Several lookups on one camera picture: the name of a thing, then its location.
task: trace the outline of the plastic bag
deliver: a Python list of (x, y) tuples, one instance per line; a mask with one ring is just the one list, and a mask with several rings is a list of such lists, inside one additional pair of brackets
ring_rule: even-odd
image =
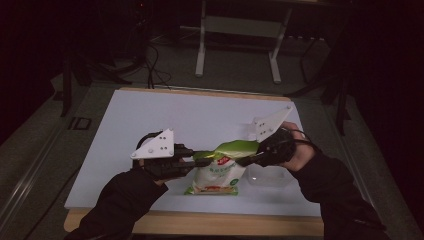
[(235, 140), (219, 145), (214, 151), (197, 152), (194, 161), (213, 158), (213, 162), (195, 170), (192, 186), (185, 193), (237, 195), (237, 183), (246, 170), (237, 164), (237, 159), (256, 154), (258, 147), (256, 141)]

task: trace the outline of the black arm sleeve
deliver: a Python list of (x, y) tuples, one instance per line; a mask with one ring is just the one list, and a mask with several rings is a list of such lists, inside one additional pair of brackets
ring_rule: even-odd
[(113, 177), (100, 193), (96, 206), (65, 240), (126, 239), (167, 187), (159, 187), (141, 168)]
[(324, 239), (389, 239), (340, 160), (317, 153), (300, 171), (291, 173), (305, 198), (320, 203)]

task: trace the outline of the green and white package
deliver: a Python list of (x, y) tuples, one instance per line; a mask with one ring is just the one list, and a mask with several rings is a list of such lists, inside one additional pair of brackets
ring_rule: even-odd
[(233, 194), (237, 195), (237, 182), (243, 176), (245, 167), (237, 164), (237, 159), (256, 154), (259, 143), (256, 141), (235, 140), (219, 145), (214, 151), (200, 151), (193, 160), (212, 158), (206, 167), (195, 169), (192, 186), (186, 194)]

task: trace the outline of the snack bag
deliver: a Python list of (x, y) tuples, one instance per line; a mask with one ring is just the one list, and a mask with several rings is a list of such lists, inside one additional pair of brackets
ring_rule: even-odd
[(194, 161), (213, 158), (213, 162), (196, 169), (192, 186), (185, 193), (237, 195), (237, 182), (246, 170), (237, 164), (237, 159), (256, 154), (258, 147), (256, 141), (235, 140), (219, 145), (214, 151), (197, 152)]

